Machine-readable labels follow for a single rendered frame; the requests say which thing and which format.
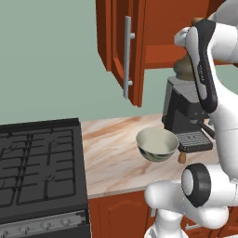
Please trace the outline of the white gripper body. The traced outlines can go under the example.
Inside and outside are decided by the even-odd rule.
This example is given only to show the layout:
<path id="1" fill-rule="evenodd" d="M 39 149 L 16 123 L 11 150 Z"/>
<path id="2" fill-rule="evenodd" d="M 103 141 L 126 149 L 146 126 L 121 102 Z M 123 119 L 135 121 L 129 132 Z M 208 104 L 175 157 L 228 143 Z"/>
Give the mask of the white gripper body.
<path id="1" fill-rule="evenodd" d="M 185 27 L 176 33 L 174 36 L 174 44 L 176 46 L 186 46 L 186 37 L 189 30 L 190 27 Z"/>

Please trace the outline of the red wooden wall cabinet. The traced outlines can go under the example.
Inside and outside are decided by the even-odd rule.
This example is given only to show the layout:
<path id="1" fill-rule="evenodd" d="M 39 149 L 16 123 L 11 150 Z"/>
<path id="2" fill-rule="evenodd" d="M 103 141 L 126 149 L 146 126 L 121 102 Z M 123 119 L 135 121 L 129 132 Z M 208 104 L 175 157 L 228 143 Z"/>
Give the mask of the red wooden wall cabinet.
<path id="1" fill-rule="evenodd" d="M 147 0 L 145 68 L 170 68 L 186 54 L 174 35 L 194 18 L 208 18 L 225 0 Z"/>

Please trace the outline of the red wooden base cabinet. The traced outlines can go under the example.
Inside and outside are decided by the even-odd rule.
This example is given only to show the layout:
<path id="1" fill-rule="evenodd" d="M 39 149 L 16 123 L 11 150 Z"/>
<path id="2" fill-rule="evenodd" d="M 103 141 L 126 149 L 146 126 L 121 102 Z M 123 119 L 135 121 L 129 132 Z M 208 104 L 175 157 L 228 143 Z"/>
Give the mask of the red wooden base cabinet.
<path id="1" fill-rule="evenodd" d="M 92 238 L 143 238 L 155 222 L 144 200 L 144 191 L 129 192 L 88 200 Z M 182 218 L 181 228 L 195 223 Z M 185 231 L 190 238 L 238 238 L 238 208 L 230 208 L 228 223 L 221 229 L 204 227 Z"/>

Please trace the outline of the black coffee machine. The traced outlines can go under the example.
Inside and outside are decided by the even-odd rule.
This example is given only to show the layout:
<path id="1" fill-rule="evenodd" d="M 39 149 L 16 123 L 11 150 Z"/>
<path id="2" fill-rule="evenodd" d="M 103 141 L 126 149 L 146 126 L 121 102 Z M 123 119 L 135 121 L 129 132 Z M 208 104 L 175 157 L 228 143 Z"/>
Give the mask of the black coffee machine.
<path id="1" fill-rule="evenodd" d="M 202 109 L 195 83 L 175 76 L 167 79 L 162 122 L 165 129 L 178 137 L 178 162 L 186 163 L 186 155 L 210 151 L 215 132 L 205 124 L 208 114 Z"/>

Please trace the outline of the white mixing bowl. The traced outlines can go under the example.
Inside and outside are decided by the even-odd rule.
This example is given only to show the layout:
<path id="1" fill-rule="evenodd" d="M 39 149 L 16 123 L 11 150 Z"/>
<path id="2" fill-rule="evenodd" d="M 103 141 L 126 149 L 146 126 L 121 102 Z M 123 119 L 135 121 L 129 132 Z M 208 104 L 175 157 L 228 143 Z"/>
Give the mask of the white mixing bowl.
<path id="1" fill-rule="evenodd" d="M 159 127 L 140 130 L 136 141 L 140 154 L 151 162 L 166 161 L 179 147 L 178 137 L 171 131 Z"/>

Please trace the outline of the black gas stove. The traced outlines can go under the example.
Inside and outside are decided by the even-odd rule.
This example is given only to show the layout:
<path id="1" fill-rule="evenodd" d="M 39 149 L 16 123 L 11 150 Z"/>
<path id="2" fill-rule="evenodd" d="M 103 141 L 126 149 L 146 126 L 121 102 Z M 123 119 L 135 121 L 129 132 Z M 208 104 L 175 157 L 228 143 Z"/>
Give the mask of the black gas stove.
<path id="1" fill-rule="evenodd" d="M 91 238 L 78 119 L 0 126 L 0 231 L 6 238 Z"/>

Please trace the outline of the olive brown bottle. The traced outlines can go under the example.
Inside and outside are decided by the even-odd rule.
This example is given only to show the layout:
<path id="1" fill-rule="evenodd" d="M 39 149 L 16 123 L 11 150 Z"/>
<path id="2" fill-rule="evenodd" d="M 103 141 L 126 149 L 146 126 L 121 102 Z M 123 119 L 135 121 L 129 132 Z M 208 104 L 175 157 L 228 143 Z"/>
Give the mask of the olive brown bottle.
<path id="1" fill-rule="evenodd" d="M 186 54 L 182 59 L 178 59 L 174 63 L 173 69 L 178 79 L 185 81 L 194 80 L 192 65 L 188 54 Z"/>

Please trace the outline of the red wooden cabinet door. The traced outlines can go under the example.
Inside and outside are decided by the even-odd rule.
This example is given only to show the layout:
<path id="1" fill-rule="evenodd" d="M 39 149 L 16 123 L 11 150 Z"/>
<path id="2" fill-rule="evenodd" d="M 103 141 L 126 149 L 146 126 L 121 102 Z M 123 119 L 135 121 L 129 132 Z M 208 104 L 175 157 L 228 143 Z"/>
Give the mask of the red wooden cabinet door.
<path id="1" fill-rule="evenodd" d="M 142 104 L 145 67 L 146 0 L 95 0 L 97 44 L 99 56 L 107 72 L 111 72 L 124 88 L 125 16 L 131 18 L 131 32 L 136 37 L 130 44 L 128 99 L 133 106 Z"/>

